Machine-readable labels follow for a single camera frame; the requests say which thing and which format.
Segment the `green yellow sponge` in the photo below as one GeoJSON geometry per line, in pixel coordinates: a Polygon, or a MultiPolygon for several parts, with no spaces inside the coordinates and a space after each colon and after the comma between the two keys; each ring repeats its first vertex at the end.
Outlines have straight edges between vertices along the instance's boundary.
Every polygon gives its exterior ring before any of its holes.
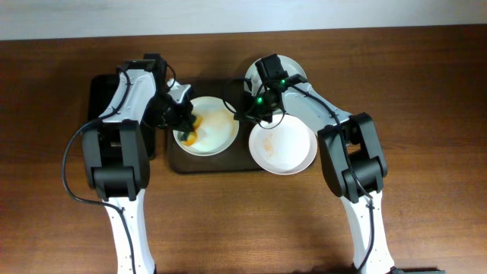
{"type": "Polygon", "coordinates": [[[183,132],[178,138],[179,141],[185,146],[191,146],[196,142],[197,140],[196,130],[199,128],[199,126],[202,123],[202,117],[197,114],[192,114],[190,117],[190,121],[193,130],[189,132],[183,132]]]}

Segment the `white plate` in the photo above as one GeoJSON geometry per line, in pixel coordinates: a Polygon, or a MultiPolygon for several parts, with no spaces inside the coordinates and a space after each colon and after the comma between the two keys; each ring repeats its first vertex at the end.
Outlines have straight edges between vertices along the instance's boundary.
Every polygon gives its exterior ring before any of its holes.
{"type": "Polygon", "coordinates": [[[197,97],[191,100],[193,113],[202,117],[196,130],[196,141],[184,145],[180,141],[182,132],[173,131],[176,143],[186,152],[195,156],[212,156],[223,152],[234,142],[239,131],[239,122],[234,114],[217,97],[197,97]]]}

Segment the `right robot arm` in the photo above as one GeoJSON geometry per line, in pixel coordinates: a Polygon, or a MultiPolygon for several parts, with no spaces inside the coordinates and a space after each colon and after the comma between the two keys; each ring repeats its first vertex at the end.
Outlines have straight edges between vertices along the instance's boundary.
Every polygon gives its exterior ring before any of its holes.
{"type": "Polygon", "coordinates": [[[253,123],[253,159],[274,174],[296,174],[316,157],[331,192],[344,205],[359,273],[391,273],[381,211],[387,164],[372,118],[353,115],[321,97],[287,56],[256,60],[243,82],[234,119],[253,123]]]}

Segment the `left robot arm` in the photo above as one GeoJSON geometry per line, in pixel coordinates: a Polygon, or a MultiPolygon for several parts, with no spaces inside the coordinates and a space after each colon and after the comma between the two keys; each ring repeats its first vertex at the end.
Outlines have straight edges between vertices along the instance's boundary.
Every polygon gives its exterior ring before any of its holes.
{"type": "Polygon", "coordinates": [[[155,130],[192,138],[202,122],[193,114],[192,87],[167,80],[158,53],[130,60],[91,81],[88,119],[81,131],[88,185],[107,210],[119,273],[155,273],[145,227],[144,200],[155,151],[155,130]]]}

